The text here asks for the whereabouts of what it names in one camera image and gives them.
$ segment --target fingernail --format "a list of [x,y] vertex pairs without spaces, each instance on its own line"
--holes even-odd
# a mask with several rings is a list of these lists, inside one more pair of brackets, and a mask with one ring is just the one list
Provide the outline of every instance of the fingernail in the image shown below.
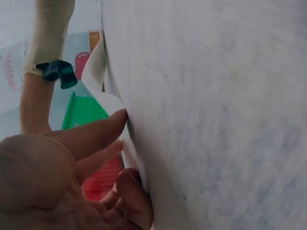
[[140,183],[135,179],[135,177],[134,177],[131,173],[127,172],[127,174],[129,174],[129,176],[131,177],[131,179],[132,179],[135,183],[137,183],[138,185],[140,185]]

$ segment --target green object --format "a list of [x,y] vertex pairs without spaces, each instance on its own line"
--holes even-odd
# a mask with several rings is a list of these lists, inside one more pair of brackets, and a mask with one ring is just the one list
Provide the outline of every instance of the green object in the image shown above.
[[81,126],[105,118],[108,118],[108,114],[94,98],[77,97],[76,93],[73,92],[68,102],[62,129]]
[[67,61],[52,61],[36,65],[37,69],[43,71],[43,79],[46,81],[61,82],[61,89],[68,89],[78,83],[78,80],[73,72],[72,65]]

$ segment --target green plastic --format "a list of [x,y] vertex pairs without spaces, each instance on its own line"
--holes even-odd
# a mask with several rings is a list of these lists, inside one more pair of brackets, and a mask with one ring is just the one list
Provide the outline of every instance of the green plastic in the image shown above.
[[81,126],[92,121],[108,118],[108,114],[92,97],[77,97],[71,94],[62,129]]

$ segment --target red object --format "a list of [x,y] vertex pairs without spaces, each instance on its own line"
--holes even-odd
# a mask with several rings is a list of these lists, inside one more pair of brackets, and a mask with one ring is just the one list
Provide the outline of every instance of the red object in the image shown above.
[[122,169],[119,156],[116,156],[108,164],[102,166],[82,185],[85,198],[87,200],[100,201],[112,189]]
[[79,53],[75,58],[75,75],[78,80],[81,80],[84,66],[89,57],[90,57],[90,53],[83,52],[83,53]]

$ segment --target finger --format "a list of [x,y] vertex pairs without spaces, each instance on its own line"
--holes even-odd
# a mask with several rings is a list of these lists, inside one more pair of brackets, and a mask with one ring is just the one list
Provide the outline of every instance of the finger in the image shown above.
[[[153,222],[153,208],[149,196],[128,172],[123,171],[116,180],[117,193],[128,208],[126,218],[142,229],[150,229]],[[122,209],[118,202],[115,208]]]
[[114,141],[106,149],[98,151],[97,153],[84,158],[76,163],[75,177],[80,185],[82,185],[87,178],[93,175],[105,163],[110,161],[113,157],[123,150],[123,144],[120,140]]
[[76,161],[103,150],[122,133],[127,112],[121,109],[107,119],[98,120],[72,129],[47,132],[41,135],[58,141],[75,157]]

